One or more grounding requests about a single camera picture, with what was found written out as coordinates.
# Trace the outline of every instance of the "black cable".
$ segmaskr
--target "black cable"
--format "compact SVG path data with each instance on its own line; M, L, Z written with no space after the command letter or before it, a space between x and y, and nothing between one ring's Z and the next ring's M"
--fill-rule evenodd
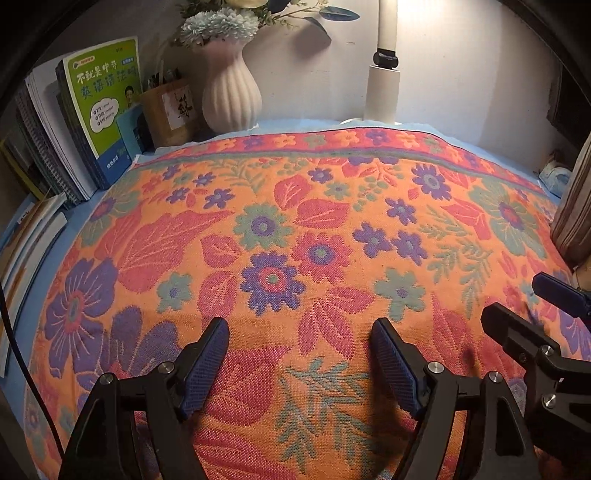
M47 410L45 402L41 398L39 390L37 390L37 386L35 385L35 382L33 381L31 374L29 373L27 364L22 358L21 351L18 349L17 340L14 338L14 332L12 331L12 326L10 325L10 318L8 317L8 307L6 305L6 298L4 297L2 285L0 285L0 314L2 315L4 331L6 332L8 342L10 343L12 351L14 352L14 356L17 359L18 366L21 368L21 372L25 376L25 380L27 380L27 384L29 385L31 392L33 392L33 396L37 400L37 403L39 403L43 415L45 415L51 433L53 434L53 438L56 441L57 451L60 452L60 457L64 458L64 449L61 446L60 436L57 434L56 425L53 423L51 415L49 415L49 411Z

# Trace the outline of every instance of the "book spine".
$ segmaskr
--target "book spine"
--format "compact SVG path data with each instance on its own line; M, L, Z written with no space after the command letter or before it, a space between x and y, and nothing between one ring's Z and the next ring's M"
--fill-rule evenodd
M17 177L25 184L25 187L31 192L38 200L43 200L45 195L42 194L41 190L33 183L26 172L21 168L16 159L8 151L4 145L4 140L0 141L0 153L7 161L8 165L12 168Z
M53 152L53 155L51 154L49 139L47 138L47 134L43 129L43 126L39 125L40 121L33 107L31 98L29 97L27 88L25 86L21 87L15 98L17 101L18 110L21 113L21 118L24 121L33 143L35 144L35 149L43 159L43 163L51 171L62 191L66 192L68 199L74 205L78 205L83 201L83 198L80 195L80 192L78 192L76 186L73 184L68 172L66 172L61 162L55 158L55 152Z
M25 127L24 120L22 119L21 113L17 110L17 125L19 130L22 133L22 137L25 141L25 145L27 146L29 152L31 153L31 158L33 158L33 164L38 168L39 172L45 179L45 181L49 185L49 189L53 192L54 195L57 195L63 192L63 189L58 185L57 180L54 178L53 174L49 171L46 165L43 163L41 157L39 157L37 149L35 148L35 144L33 143L33 139L29 136L29 132L27 131L27 127Z
M88 168L97 186L103 190L107 190L110 185L108 184L102 170L99 168L98 163L96 162L96 157L94 153L92 153L92 149L90 148L84 131L80 126L76 108L74 107L74 101L72 99L72 95L70 94L70 89L68 88L63 61L61 61L56 67L56 77L58 85L60 86L61 97L61 101L58 99L58 103L60 105L61 113L66 121L66 126L68 127L74 144L76 145L76 149L78 150L82 161L84 162L86 168Z

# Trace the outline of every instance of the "floral blanket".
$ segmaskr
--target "floral blanket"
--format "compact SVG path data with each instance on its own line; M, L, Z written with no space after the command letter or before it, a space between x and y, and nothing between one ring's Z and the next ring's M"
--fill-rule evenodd
M182 148L127 172L89 218L48 292L31 371L66 444L99 375L174 360L221 316L230 348L193 436L209 478L391 478L413 423L370 368L378 317L457 374L501 372L521 407L523 371L483 334L485 305L591 359L581 321L531 289L539 271L569 274L554 210L538 186L419 132ZM47 424L25 403L34 459L57 478Z

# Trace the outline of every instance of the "vase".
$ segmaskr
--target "vase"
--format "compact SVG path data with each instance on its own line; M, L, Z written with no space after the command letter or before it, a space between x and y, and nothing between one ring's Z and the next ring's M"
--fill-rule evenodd
M217 39L202 47L207 58L203 115L218 134L250 130L261 114L261 91L242 57L245 44Z

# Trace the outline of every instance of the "curtain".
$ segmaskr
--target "curtain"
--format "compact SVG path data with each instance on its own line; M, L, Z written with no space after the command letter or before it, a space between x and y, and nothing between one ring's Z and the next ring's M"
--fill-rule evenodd
M554 221L552 241L570 268L591 256L591 135L574 167Z

